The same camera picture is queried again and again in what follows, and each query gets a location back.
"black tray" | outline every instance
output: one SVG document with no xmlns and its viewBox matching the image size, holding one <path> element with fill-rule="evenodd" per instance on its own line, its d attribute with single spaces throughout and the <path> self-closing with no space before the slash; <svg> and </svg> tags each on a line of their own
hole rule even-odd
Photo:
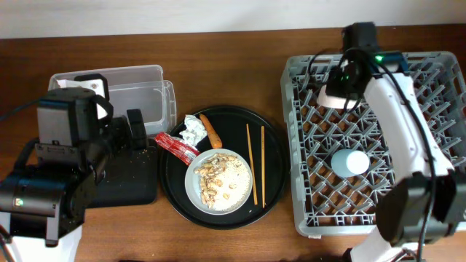
<svg viewBox="0 0 466 262">
<path fill-rule="evenodd" d="M 248 164 L 248 135 L 246 124 L 249 124 L 251 148 L 253 151 L 254 171 L 256 172 L 256 188 L 258 205 L 254 205 L 253 192 L 247 202 L 237 211 L 227 215 L 209 215 L 198 210 L 189 201 L 184 188 L 184 178 L 188 166 L 166 150 L 160 159 L 160 180 L 162 187 L 172 206 L 186 219 L 211 229 L 236 229 L 257 221 L 266 215 L 283 195 L 285 177 L 289 174 L 289 158 L 285 147 L 279 139 L 274 127 L 258 114 L 236 106 L 215 106 L 201 110 L 199 113 L 209 118 L 213 128 L 220 136 L 223 148 L 233 150 L 241 155 Z M 266 162 L 266 208 L 262 208 L 261 186 L 261 126 L 265 126 L 265 162 Z M 185 130 L 184 123 L 177 125 L 172 136 L 180 137 Z M 197 144 L 202 153 L 212 149 L 206 137 Z"/>
<path fill-rule="evenodd" d="M 89 208 L 147 205 L 157 197 L 157 144 L 122 152 L 106 168 Z"/>
</svg>

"clear plastic container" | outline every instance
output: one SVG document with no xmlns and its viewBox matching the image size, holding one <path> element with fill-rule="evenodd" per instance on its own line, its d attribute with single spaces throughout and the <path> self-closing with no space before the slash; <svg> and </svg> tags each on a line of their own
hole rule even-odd
<svg viewBox="0 0 466 262">
<path fill-rule="evenodd" d="M 139 108 L 143 114 L 147 136 L 168 132 L 176 124 L 176 101 L 173 85 L 163 80 L 160 65 L 107 68 L 55 74 L 49 90 L 60 88 L 57 80 L 74 80 L 75 76 L 101 74 L 108 81 L 110 103 L 114 115 L 126 115 L 127 109 Z"/>
</svg>

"food in bowl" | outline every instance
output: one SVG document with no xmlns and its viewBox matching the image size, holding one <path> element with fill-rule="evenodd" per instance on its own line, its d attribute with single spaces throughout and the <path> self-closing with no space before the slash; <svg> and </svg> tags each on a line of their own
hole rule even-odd
<svg viewBox="0 0 466 262">
<path fill-rule="evenodd" d="M 200 176 L 201 200 L 209 209 L 231 210 L 248 194 L 250 174 L 236 156 L 214 154 L 194 173 Z"/>
</svg>

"white wall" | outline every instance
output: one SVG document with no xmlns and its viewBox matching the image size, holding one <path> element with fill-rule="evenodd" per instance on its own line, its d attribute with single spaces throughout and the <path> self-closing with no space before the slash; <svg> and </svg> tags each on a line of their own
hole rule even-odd
<svg viewBox="0 0 466 262">
<path fill-rule="evenodd" d="M 3 0 L 0 38 L 466 23 L 465 0 Z"/>
</svg>

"black base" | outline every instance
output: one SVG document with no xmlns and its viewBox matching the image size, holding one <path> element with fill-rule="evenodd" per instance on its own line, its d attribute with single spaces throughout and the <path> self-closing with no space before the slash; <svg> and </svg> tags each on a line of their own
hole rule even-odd
<svg viewBox="0 0 466 262">
<path fill-rule="evenodd" d="M 157 197 L 157 144 L 149 139 L 147 149 L 128 150 L 106 168 L 97 197 L 89 206 L 147 205 Z"/>
</svg>

